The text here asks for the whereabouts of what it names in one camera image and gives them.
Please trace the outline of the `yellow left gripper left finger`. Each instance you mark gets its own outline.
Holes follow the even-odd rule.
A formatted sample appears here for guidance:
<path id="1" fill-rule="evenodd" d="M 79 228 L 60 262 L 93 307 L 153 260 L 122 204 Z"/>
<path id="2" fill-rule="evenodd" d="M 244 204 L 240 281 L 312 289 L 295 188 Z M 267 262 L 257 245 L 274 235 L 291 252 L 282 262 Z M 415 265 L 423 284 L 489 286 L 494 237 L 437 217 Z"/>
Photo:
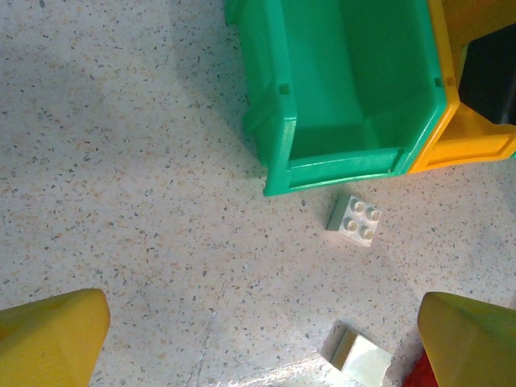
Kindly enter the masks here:
<path id="1" fill-rule="evenodd" d="M 2 386 L 87 386 L 110 326 L 100 289 L 1 311 Z"/>

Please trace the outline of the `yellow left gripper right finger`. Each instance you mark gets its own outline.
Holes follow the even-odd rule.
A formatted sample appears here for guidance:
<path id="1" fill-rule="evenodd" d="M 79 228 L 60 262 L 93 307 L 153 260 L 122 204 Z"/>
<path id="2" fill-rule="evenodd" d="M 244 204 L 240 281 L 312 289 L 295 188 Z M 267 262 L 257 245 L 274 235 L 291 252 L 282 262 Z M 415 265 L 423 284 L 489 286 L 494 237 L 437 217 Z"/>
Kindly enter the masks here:
<path id="1" fill-rule="evenodd" d="M 419 308 L 418 331 L 438 385 L 515 385 L 514 310 L 429 292 Z"/>

